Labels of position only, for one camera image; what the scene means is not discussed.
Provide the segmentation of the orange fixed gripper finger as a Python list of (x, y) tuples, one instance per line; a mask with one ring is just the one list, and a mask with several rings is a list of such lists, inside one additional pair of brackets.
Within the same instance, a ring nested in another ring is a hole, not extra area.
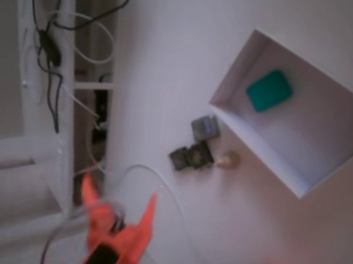
[(145, 208), (145, 212), (143, 213), (141, 220), (136, 225), (136, 235), (139, 242), (147, 243), (152, 238), (152, 228), (155, 217), (155, 210), (157, 205), (157, 194), (154, 192), (150, 196), (150, 200)]

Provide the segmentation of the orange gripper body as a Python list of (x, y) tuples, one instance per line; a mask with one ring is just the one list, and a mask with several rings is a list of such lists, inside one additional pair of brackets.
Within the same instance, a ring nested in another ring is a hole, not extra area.
[(136, 247), (139, 231), (130, 226), (117, 233), (90, 233), (87, 238), (89, 253), (81, 264), (137, 264), (141, 253)]

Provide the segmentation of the orange moving gripper finger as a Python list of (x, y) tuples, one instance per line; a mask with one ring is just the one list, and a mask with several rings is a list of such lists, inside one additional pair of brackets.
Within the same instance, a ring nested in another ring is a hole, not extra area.
[(102, 235), (110, 233), (114, 225), (113, 210), (109, 203), (103, 202), (89, 173), (82, 178), (81, 193), (89, 219), (87, 244), (96, 244)]

